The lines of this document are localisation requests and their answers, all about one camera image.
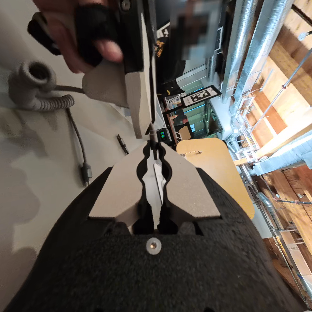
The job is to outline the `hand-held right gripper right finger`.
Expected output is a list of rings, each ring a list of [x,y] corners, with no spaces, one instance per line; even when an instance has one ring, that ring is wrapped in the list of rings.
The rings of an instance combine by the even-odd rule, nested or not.
[[[158,144],[158,151],[165,179],[158,228],[180,228],[185,222],[220,219],[197,168],[164,143]]]

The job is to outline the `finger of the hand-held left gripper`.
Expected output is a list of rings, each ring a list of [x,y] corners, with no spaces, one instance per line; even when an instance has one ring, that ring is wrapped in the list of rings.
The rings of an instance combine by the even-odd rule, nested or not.
[[[152,53],[150,54],[143,13],[141,13],[139,21],[142,28],[143,69],[138,72],[127,73],[125,85],[135,137],[142,139],[146,133],[149,133],[150,124],[154,123],[152,113],[155,113],[156,109],[152,108],[152,100],[156,100],[157,96],[154,86],[156,78],[154,46],[152,44]]]

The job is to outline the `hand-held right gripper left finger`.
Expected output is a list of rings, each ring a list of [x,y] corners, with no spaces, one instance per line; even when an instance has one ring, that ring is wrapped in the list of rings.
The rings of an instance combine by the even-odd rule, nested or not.
[[[150,141],[146,141],[112,167],[89,218],[122,222],[132,227],[134,234],[154,232],[153,213],[143,181],[150,152]]]

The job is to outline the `dark grey usb hub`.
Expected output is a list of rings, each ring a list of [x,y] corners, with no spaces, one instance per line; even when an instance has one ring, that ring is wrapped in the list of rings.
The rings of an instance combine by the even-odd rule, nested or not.
[[[123,152],[124,152],[126,155],[128,155],[128,154],[129,154],[129,151],[128,151],[128,149],[127,149],[127,146],[126,146],[126,144],[125,144],[123,138],[122,138],[119,134],[116,136],[116,138],[117,138],[117,140],[118,140],[118,142],[119,142],[119,145],[121,146]]]

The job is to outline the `person's left hand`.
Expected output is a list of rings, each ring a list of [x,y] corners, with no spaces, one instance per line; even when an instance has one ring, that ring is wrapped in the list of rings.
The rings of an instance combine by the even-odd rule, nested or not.
[[[33,0],[36,7],[43,13],[47,20],[47,26],[53,41],[58,46],[64,61],[73,73],[86,73],[91,66],[80,57],[75,40],[65,25],[54,18],[56,13],[73,15],[75,8],[91,4],[101,4],[113,9],[118,8],[117,1],[111,0]],[[95,41],[95,47],[102,57],[108,61],[121,63],[123,53],[119,45],[108,39]]]

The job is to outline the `wooden book stand white base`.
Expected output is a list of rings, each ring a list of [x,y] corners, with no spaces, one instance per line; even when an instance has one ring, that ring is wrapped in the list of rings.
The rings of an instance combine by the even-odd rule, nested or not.
[[[254,218],[253,203],[224,142],[217,138],[185,140],[180,142],[176,152],[211,177],[236,201],[250,220]]]

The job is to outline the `black device green display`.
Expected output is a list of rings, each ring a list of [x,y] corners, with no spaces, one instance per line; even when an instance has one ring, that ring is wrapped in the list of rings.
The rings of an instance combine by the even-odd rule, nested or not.
[[[162,128],[157,131],[158,142],[163,142],[164,144],[170,144],[172,142],[170,133],[167,128]]]

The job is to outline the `tan chair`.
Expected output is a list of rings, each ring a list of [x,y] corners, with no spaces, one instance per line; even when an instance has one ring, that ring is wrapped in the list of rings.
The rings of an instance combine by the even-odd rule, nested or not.
[[[183,140],[190,140],[192,138],[189,128],[187,126],[182,127],[178,131],[178,137],[181,141]]]

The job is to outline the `white marker tag sign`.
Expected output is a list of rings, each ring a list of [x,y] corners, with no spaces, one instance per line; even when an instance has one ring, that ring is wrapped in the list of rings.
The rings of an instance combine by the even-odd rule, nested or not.
[[[193,106],[197,103],[201,103],[205,100],[209,100],[221,95],[222,93],[214,85],[210,85],[206,88],[202,88],[187,96],[182,97],[181,98],[182,107],[186,108],[189,106]]]

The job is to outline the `grey insulated pipe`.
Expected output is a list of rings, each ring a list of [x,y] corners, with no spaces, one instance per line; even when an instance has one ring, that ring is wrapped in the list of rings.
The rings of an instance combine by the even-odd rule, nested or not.
[[[266,160],[257,163],[249,173],[251,176],[260,176],[303,165],[312,169],[312,131],[286,144]]]

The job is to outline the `silver ventilation duct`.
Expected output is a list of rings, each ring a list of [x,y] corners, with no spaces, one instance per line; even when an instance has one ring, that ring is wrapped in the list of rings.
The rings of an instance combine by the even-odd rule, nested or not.
[[[212,84],[215,74],[224,77],[230,41],[239,33],[241,14],[245,13],[245,1],[222,1],[220,21],[213,56],[206,59],[206,78]]]
[[[250,91],[264,68],[266,59],[289,13],[293,0],[265,0],[244,64],[246,79],[242,93]]]

